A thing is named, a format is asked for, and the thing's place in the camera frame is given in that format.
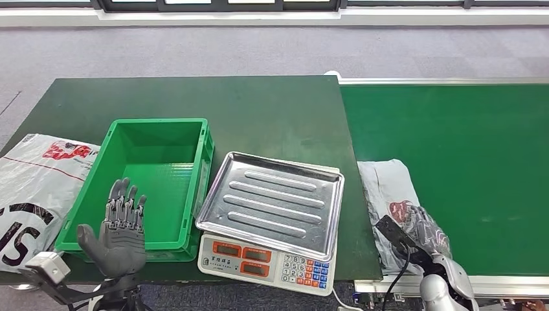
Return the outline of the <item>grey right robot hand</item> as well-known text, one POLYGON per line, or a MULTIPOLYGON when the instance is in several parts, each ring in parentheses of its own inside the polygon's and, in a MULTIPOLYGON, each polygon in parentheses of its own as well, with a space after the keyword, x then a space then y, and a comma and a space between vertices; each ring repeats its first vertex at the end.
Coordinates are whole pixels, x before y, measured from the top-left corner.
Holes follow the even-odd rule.
POLYGON ((448 236, 434 218, 421 206, 408 206, 408 216, 403 229, 413 241, 427 253, 439 253, 452 257, 448 236))

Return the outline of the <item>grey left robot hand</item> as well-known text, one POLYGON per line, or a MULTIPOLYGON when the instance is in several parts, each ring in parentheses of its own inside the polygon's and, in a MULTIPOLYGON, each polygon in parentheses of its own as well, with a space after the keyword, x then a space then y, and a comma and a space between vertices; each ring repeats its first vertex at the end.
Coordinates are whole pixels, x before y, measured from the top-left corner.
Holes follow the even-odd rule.
POLYGON ((146 263, 143 218, 147 197, 136 198, 137 190, 129 178, 116 180, 99 235, 88 224, 77 228, 78 245, 108 279, 137 273, 146 263))

